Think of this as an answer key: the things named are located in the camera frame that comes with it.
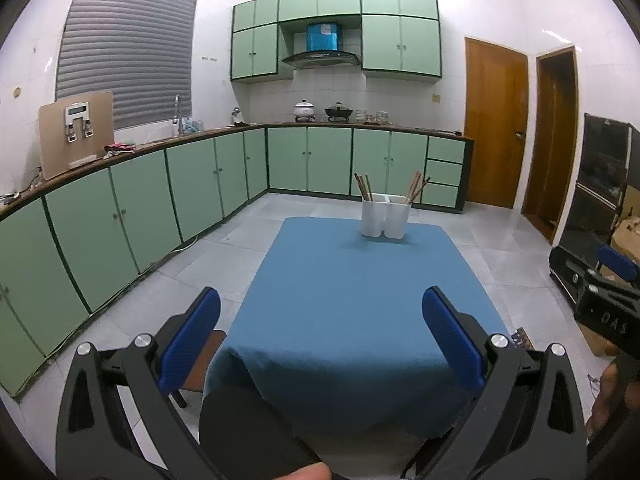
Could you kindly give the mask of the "person's right hand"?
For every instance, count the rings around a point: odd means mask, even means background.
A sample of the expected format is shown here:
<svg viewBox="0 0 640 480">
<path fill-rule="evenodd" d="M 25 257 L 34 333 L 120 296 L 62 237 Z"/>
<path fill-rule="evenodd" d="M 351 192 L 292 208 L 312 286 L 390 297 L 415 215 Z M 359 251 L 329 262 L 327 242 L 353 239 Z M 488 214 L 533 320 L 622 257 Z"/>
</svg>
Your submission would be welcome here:
<svg viewBox="0 0 640 480">
<path fill-rule="evenodd" d="M 591 441 L 608 423 L 612 414 L 622 405 L 629 411 L 639 408 L 639 379 L 632 375 L 629 382 L 623 381 L 623 372 L 628 372 L 627 360 L 619 354 L 608 364 L 600 377 L 600 390 L 594 400 L 591 415 L 586 422 L 587 439 Z"/>
</svg>

